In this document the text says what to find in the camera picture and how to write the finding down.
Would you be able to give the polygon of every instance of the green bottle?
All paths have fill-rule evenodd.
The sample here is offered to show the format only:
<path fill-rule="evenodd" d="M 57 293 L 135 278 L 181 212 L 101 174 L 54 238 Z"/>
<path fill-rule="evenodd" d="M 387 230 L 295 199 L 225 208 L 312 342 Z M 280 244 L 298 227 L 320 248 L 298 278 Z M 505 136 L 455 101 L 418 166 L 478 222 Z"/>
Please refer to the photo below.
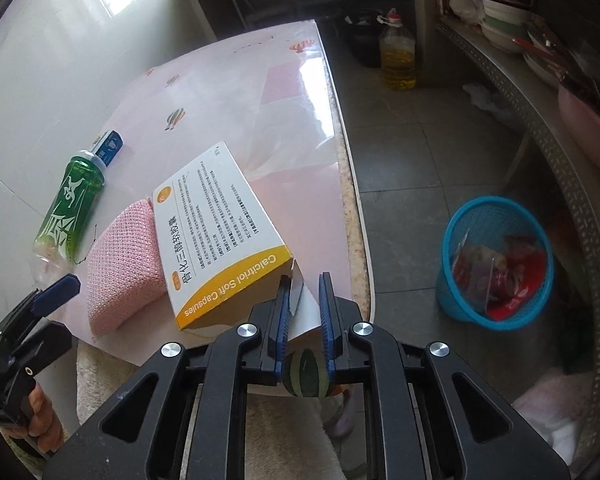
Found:
<path fill-rule="evenodd" d="M 122 139 L 110 131 L 89 150 L 78 152 L 64 170 L 62 184 L 33 242 L 31 272 L 40 288 L 55 283 L 76 263 L 91 205 L 104 187 L 107 166 Z"/>

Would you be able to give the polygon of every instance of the human hand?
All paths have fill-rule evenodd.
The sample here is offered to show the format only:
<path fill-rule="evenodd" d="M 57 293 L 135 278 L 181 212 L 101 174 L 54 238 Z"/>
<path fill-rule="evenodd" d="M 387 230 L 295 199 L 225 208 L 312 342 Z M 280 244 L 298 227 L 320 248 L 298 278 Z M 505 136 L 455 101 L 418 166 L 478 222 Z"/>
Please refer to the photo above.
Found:
<path fill-rule="evenodd" d="M 38 438 L 38 449 L 42 453 L 55 452 L 64 444 L 62 424 L 49 399 L 39 384 L 29 394 L 29 404 L 33 416 L 26 428 L 4 428 L 4 433 L 13 438 L 24 438 L 27 435 Z"/>

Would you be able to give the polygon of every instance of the white and orange box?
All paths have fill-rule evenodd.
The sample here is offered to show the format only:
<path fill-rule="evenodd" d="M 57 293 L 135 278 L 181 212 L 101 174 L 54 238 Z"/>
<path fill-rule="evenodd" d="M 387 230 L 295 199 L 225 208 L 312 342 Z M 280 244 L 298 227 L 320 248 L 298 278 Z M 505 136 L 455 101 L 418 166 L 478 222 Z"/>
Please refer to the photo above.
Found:
<path fill-rule="evenodd" d="M 293 257 L 220 142 L 154 191 L 155 229 L 178 327 L 232 325 L 276 295 Z"/>

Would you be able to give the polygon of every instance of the pink sponge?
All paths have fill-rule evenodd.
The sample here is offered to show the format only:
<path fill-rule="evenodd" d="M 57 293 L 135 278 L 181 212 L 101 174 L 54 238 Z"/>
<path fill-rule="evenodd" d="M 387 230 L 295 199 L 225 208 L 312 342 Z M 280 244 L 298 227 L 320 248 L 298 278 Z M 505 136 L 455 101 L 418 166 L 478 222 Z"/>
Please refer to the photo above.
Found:
<path fill-rule="evenodd" d="M 166 292 L 154 210 L 140 200 L 120 213 L 91 248 L 87 294 L 93 335 L 115 330 Z"/>

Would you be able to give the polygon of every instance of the basket rim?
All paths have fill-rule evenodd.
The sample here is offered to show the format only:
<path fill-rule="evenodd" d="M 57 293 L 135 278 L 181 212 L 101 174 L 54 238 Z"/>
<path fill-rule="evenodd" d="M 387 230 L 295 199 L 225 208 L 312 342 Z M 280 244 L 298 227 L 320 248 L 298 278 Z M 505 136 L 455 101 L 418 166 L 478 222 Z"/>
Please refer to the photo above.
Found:
<path fill-rule="evenodd" d="M 481 316 L 464 300 L 460 290 L 458 289 L 458 286 L 456 285 L 456 280 L 454 280 L 453 276 L 451 275 L 451 263 L 449 256 L 451 233 L 465 213 L 487 203 L 497 203 L 515 209 L 515 211 L 528 220 L 536 230 L 538 239 L 541 241 L 544 251 L 546 252 L 546 274 L 544 276 L 544 282 L 542 282 L 541 288 L 536 292 L 536 294 L 540 294 L 540 296 L 536 301 L 536 305 L 524 316 L 519 318 L 509 318 L 502 321 L 494 321 Z M 509 198 L 504 198 L 501 196 L 481 196 L 465 203 L 460 209 L 458 209 L 458 211 L 455 212 L 455 214 L 451 217 L 449 224 L 446 226 L 445 236 L 443 237 L 442 241 L 442 270 L 445 276 L 446 285 L 448 286 L 454 301 L 473 322 L 491 330 L 515 330 L 517 328 L 522 328 L 526 324 L 533 321 L 544 308 L 554 282 L 554 254 L 549 243 L 549 238 L 545 234 L 544 229 L 538 223 L 538 220 L 536 220 L 536 218 L 526 208 L 522 207 L 519 203 L 510 200 Z"/>

